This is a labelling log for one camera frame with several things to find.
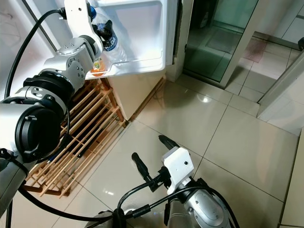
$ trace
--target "cable connector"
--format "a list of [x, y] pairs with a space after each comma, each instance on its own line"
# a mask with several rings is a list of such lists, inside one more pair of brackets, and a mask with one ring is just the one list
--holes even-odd
[[23, 164], [21, 164], [19, 161], [16, 160], [18, 158], [18, 156], [14, 156], [13, 152], [12, 152], [12, 154], [10, 154], [7, 149], [0, 148], [0, 158], [5, 159], [5, 160], [17, 165], [19, 168], [21, 168], [25, 172], [25, 178], [27, 178], [27, 176], [29, 174], [28, 169]]
[[132, 211], [132, 216], [135, 219], [135, 218], [140, 217], [141, 215], [144, 215], [144, 214], [146, 214], [150, 211], [151, 211], [150, 205], [147, 204], [147, 205], [142, 206], [141, 208], [133, 210]]
[[62, 8], [59, 8], [58, 10], [60, 11], [59, 14], [61, 16], [59, 18], [59, 20], [66, 20], [67, 19], [66, 8], [62, 7]]

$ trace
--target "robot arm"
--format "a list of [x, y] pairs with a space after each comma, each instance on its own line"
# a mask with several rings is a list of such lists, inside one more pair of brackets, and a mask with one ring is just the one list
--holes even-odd
[[[19, 166], [3, 159], [5, 152], [31, 170], [57, 147], [68, 102], [103, 51], [91, 26], [87, 2], [65, 0], [65, 7], [74, 38], [45, 61], [38, 75], [27, 78], [23, 88], [0, 102], [0, 217], [26, 177]], [[77, 17], [86, 23], [77, 26]]]
[[[161, 183], [149, 186], [151, 191], [155, 191], [162, 184], [168, 189], [168, 195], [188, 187], [211, 189], [203, 179], [195, 181], [191, 177], [194, 166], [186, 149], [164, 135], [160, 135], [159, 139], [169, 151], [163, 156], [164, 166], [154, 179], [149, 176], [148, 168], [139, 156], [136, 153], [132, 155], [146, 182], [155, 180]], [[178, 194], [176, 199], [171, 199], [166, 206], [164, 223], [169, 228], [231, 228], [228, 206], [217, 195], [205, 189], [187, 190]]]

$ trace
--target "door frame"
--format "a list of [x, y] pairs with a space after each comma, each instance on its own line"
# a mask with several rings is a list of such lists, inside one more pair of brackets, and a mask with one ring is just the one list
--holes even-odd
[[[230, 77], [232, 76], [233, 71], [237, 67], [239, 60], [243, 56], [243, 53], [244, 53], [250, 39], [252, 38], [257, 26], [259, 25], [259, 22], [263, 18], [264, 14], [266, 12], [267, 6], [269, 5], [269, 2], [270, 2], [270, 0], [258, 0], [257, 4], [255, 6], [255, 9], [253, 10], [252, 15], [249, 19], [249, 22], [247, 23], [247, 26], [244, 30], [244, 33], [237, 45], [235, 52], [232, 55], [232, 58], [228, 64], [226, 71], [220, 82], [216, 82], [212, 79], [202, 77], [201, 75], [193, 73], [193, 72], [191, 72], [191, 76], [199, 77], [199, 79], [202, 81], [205, 81], [209, 84], [212, 84], [214, 86], [224, 89], [226, 87]], [[183, 61], [178, 61], [177, 63], [182, 64], [182, 66], [183, 66], [184, 59], [183, 59]]]
[[277, 79], [277, 81], [268, 89], [268, 91], [258, 101], [260, 104], [257, 113], [258, 119], [266, 121], [265, 117], [273, 112], [273, 105], [279, 100], [284, 92], [295, 82], [295, 80], [304, 72], [304, 51], [299, 54], [297, 59], [286, 69], [286, 71]]

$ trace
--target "water bottle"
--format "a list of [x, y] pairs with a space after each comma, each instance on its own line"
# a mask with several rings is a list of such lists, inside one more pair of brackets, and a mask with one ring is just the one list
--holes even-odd
[[92, 27], [101, 38], [107, 58], [112, 63], [125, 62], [127, 60], [117, 35], [113, 30], [113, 23], [106, 16], [97, 13], [91, 6]]

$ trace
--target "glass door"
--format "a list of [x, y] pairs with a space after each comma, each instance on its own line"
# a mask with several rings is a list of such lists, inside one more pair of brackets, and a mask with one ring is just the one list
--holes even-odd
[[224, 88], [269, 0], [194, 0], [183, 72]]

